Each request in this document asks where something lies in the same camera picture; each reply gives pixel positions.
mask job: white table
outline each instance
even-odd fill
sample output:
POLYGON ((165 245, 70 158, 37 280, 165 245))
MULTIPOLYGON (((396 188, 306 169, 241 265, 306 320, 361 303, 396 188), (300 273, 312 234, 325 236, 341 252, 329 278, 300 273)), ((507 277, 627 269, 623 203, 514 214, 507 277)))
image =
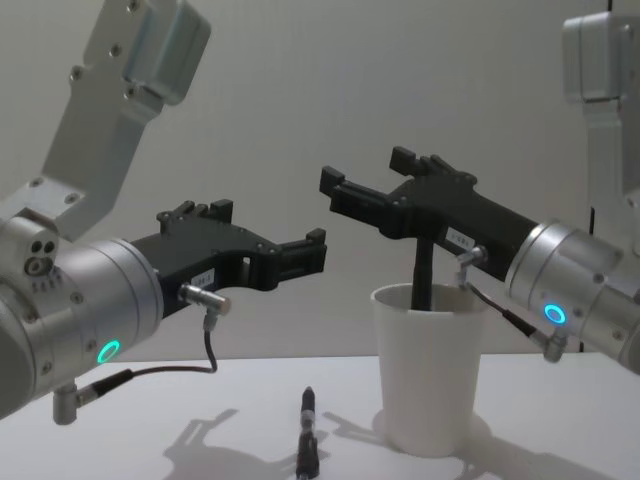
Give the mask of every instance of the white table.
MULTIPOLYGON (((104 366, 79 383, 147 365, 104 366)), ((474 439, 456 458, 414 458, 380 439, 376 358, 231 360, 215 376, 135 379, 70 427, 52 423, 50 397, 31 404, 0 422, 0 478, 293 478, 307 385, 317 395, 322 480, 640 478, 640 379, 598 354, 556 366, 484 356, 474 439)))

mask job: black cable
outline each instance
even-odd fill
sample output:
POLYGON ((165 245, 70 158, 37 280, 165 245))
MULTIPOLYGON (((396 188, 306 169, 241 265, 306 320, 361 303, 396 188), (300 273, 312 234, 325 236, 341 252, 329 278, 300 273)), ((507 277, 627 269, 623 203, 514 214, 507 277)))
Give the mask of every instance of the black cable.
POLYGON ((196 367, 192 365, 166 365, 162 367, 152 367, 152 368, 144 368, 142 370, 132 371, 131 369, 122 370, 118 373, 114 373, 113 375, 103 378, 102 380, 98 380, 89 387, 92 388, 96 394, 97 398, 102 397, 103 395, 109 393, 110 391, 124 385, 129 380, 132 380, 136 377, 141 377, 143 375, 150 375, 152 373, 162 373, 162 372, 195 372, 195 373, 207 373, 213 374, 218 371, 218 362, 216 360, 215 355, 213 354, 213 348, 211 347, 211 332, 204 332, 204 348, 207 352, 207 358, 211 363, 211 367, 196 367))
POLYGON ((213 354, 213 348, 211 347, 211 332, 204 332, 204 348, 207 352, 207 358, 211 363, 209 367, 196 367, 191 365, 167 365, 163 367, 145 368, 143 370, 137 370, 133 372, 134 377, 140 377, 142 375, 150 375, 152 373, 161 372, 196 372, 196 373, 216 373, 218 371, 218 362, 213 354))
POLYGON ((469 286, 469 289, 480 300, 482 300, 484 303, 486 303, 490 307, 492 307, 495 310, 497 310, 498 312, 500 312, 502 317, 507 322, 509 322, 511 325, 513 325, 515 328, 517 328, 525 337, 529 338, 531 335, 533 335, 534 333, 536 333, 538 331, 538 329, 536 327, 534 327, 530 323, 524 321, 521 317, 519 317, 518 315, 513 313, 511 310, 508 310, 508 309, 503 308, 500 305, 498 305, 491 298, 489 298, 486 294, 484 294, 480 290, 478 290, 474 285, 471 285, 469 283, 468 286, 469 286))

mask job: label sticker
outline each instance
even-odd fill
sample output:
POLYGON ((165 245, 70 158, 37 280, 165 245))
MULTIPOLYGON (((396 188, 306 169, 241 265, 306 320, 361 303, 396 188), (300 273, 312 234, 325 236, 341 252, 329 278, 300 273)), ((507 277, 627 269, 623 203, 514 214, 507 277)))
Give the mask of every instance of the label sticker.
POLYGON ((211 285, 216 279, 216 269, 212 268, 211 270, 207 270, 206 272, 201 273, 200 275, 196 275, 191 279, 191 285, 194 287, 208 287, 211 285))
POLYGON ((454 245, 457 245, 460 248, 464 248, 465 250, 471 250, 476 246, 476 241, 473 238, 467 237, 464 233, 460 233, 459 231, 451 227, 449 227, 449 229, 447 230, 446 238, 447 241, 453 243, 454 245))

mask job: black pen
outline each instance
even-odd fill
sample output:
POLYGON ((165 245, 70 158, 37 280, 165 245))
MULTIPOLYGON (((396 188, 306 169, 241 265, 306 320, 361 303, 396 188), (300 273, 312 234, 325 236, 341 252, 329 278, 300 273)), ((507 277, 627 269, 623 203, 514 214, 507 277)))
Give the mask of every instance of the black pen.
POLYGON ((296 478, 311 480, 320 474, 320 459, 318 458, 318 439, 314 434, 316 423, 316 395, 311 387, 307 387, 302 394, 302 408, 300 409, 300 438, 298 439, 298 461, 296 478))

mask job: white paper cup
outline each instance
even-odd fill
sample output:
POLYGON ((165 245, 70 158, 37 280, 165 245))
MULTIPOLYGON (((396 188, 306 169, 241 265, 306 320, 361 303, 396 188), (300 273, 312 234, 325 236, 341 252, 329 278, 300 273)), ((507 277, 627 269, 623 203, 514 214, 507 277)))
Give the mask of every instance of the white paper cup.
POLYGON ((399 449, 446 457, 469 434, 485 305, 472 292, 434 285, 432 310, 410 310, 411 284, 371 294, 385 430, 399 449))

